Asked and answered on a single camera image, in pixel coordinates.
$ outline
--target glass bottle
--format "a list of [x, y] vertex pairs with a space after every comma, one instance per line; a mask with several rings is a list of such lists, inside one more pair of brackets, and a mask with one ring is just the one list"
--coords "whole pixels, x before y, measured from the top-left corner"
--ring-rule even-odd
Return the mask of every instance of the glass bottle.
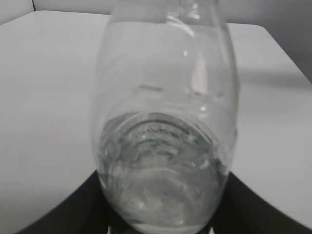
[[194, 234], [222, 196], [238, 79], [217, 0], [119, 0], [101, 42], [91, 135], [110, 205], [144, 234]]

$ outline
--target clear plastic bottle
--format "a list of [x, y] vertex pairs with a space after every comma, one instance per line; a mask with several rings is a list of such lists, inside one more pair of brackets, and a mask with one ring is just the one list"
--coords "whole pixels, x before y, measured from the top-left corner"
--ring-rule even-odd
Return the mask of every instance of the clear plastic bottle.
[[144, 234], [194, 234], [222, 196], [236, 141], [238, 80], [217, 0], [119, 0], [91, 108], [111, 206]]

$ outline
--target white table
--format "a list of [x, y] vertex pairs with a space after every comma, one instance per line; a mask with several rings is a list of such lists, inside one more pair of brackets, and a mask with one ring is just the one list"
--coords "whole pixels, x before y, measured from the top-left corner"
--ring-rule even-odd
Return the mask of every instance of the white table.
[[[89, 92], [109, 16], [38, 11], [0, 26], [0, 233], [21, 230], [94, 171]], [[312, 228], [312, 86], [268, 32], [230, 24], [241, 77], [233, 172]]]

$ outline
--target bottle neck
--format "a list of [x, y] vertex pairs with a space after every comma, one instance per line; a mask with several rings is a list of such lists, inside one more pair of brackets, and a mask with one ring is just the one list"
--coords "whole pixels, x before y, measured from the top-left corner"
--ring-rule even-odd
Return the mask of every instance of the bottle neck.
[[189, 25], [213, 26], [220, 18], [218, 0], [119, 0], [115, 21], [166, 23], [177, 20]]

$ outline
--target gray wall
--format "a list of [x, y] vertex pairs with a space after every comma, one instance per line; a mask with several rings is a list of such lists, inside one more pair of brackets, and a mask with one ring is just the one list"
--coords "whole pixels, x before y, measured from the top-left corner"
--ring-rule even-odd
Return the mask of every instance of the gray wall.
[[312, 81], [312, 0], [220, 0], [229, 22], [265, 27]]
[[[35, 0], [37, 10], [110, 13], [115, 0]], [[229, 22], [265, 27], [312, 81], [312, 0], [220, 0]]]
[[0, 0], [0, 25], [32, 11], [31, 0]]

